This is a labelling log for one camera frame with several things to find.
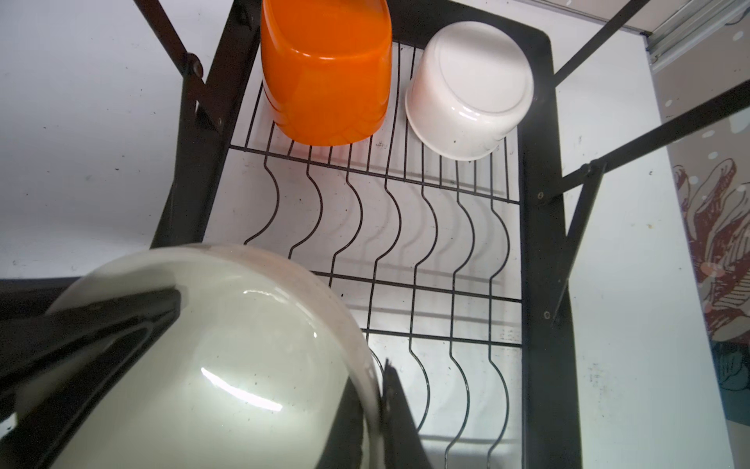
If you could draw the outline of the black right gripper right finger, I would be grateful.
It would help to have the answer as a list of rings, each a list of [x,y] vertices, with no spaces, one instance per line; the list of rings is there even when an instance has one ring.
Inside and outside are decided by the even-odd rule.
[[[376,428],[382,432],[383,455],[377,457],[386,468],[429,468],[431,462],[421,443],[411,410],[396,369],[386,363],[384,394]],[[364,455],[365,416],[352,381],[344,388],[318,466],[361,468]]]

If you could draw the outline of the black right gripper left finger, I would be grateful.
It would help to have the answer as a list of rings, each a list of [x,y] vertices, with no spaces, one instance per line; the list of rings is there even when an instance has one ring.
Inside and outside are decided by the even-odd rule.
[[[175,324],[175,288],[1,324],[1,465],[49,468],[95,407]]]

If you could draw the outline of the cream ceramic bowl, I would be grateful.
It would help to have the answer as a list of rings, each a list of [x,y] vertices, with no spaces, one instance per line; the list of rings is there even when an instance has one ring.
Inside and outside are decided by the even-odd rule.
[[[380,468],[377,371],[359,325],[316,275],[245,245],[132,254],[42,314],[175,288],[181,315],[49,468],[320,468],[344,388],[364,411],[361,468]]]

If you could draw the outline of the white plastic bowl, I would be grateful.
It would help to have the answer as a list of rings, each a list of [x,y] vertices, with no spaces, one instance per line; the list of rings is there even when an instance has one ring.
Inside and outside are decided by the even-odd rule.
[[[456,161],[489,156],[531,107],[534,78],[519,44],[496,27],[459,21],[423,51],[405,93],[408,122],[430,150]]]

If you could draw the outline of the orange plastic bowl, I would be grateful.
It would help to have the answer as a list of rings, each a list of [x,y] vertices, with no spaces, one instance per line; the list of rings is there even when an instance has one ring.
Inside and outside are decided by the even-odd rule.
[[[393,29],[385,1],[265,1],[261,60],[273,121],[313,147],[373,136],[387,114]]]

